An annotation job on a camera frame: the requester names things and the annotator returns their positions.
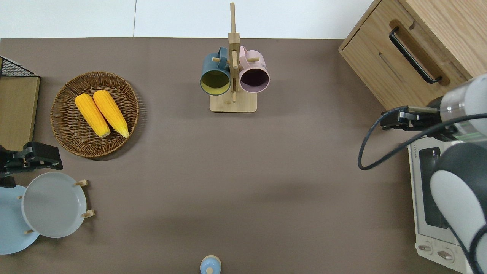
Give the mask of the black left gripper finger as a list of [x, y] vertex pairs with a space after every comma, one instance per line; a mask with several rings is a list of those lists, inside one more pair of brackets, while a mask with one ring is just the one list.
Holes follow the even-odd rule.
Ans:
[[59, 148], [40, 142], [28, 142], [23, 146], [26, 158], [60, 158]]
[[28, 167], [32, 170], [35, 169], [54, 169], [62, 170], [63, 163], [60, 158], [46, 158], [46, 157], [34, 157], [30, 156], [27, 158]]

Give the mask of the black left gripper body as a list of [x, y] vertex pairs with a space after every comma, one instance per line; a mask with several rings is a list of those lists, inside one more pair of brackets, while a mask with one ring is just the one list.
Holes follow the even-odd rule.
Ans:
[[0, 146], [0, 187], [14, 188], [16, 186], [12, 174], [29, 172], [29, 165], [23, 158], [16, 158], [17, 151], [9, 151]]

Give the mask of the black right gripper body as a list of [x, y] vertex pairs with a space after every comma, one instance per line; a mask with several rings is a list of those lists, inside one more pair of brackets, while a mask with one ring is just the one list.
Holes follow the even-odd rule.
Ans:
[[[443, 97], [438, 97], [425, 107], [406, 106], [405, 110], [397, 115], [398, 129], [404, 131], [424, 131], [435, 125], [443, 123], [440, 117], [440, 106]], [[455, 126], [445, 126], [440, 130], [427, 134], [427, 137], [438, 139], [442, 142], [455, 141], [454, 133], [457, 132]]]

